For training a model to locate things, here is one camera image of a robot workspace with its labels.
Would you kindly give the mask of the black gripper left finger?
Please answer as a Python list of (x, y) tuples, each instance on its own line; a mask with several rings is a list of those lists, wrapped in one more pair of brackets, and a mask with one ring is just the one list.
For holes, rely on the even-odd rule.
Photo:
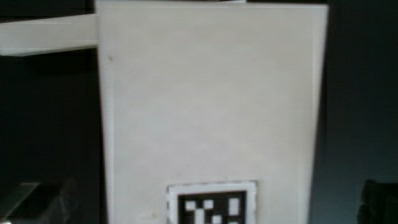
[(0, 200), (0, 224), (74, 224), (76, 182), (22, 182)]

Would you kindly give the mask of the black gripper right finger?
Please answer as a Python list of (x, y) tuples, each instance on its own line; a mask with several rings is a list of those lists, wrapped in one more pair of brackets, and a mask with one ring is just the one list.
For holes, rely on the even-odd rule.
[(365, 181), (360, 193), (358, 224), (398, 224), (398, 183)]

